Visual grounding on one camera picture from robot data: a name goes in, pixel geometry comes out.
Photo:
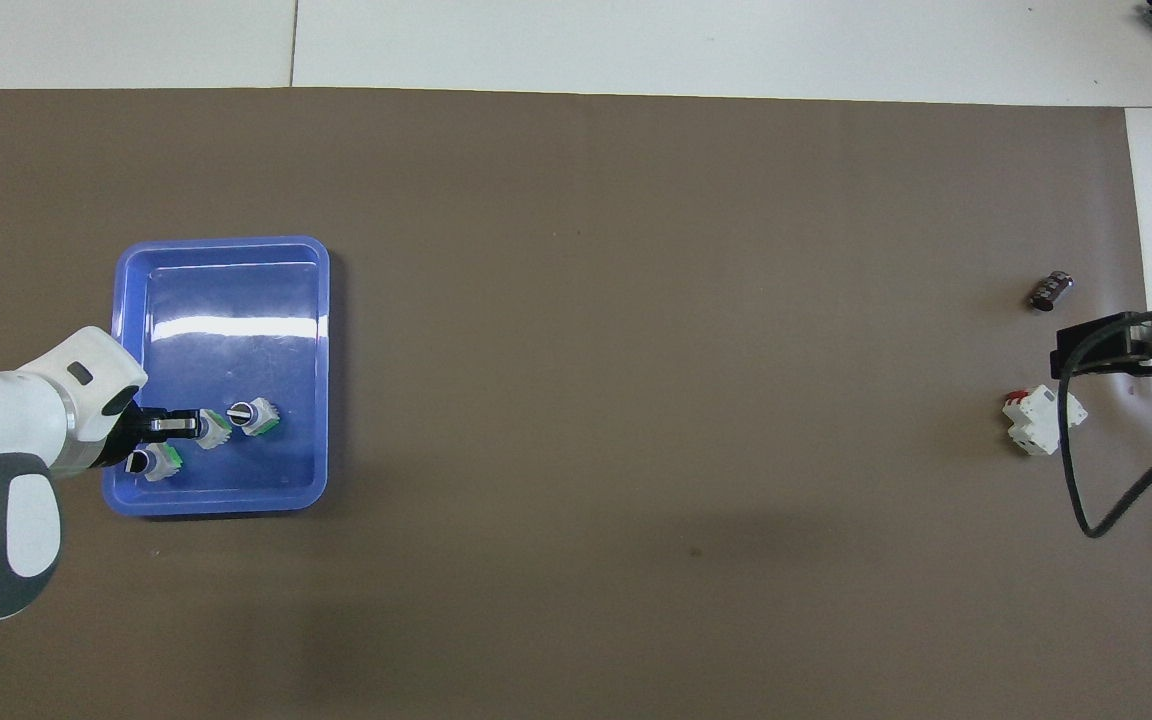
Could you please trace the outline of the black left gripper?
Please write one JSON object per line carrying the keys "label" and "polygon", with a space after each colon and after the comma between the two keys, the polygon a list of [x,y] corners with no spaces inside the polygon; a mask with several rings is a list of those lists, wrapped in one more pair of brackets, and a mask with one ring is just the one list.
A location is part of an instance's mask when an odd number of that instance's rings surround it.
{"label": "black left gripper", "polygon": [[93,460],[94,468],[122,464],[136,448],[145,442],[166,442],[168,439],[197,439],[204,434],[200,409],[168,410],[165,407],[141,407],[129,401],[111,429],[109,437]]}

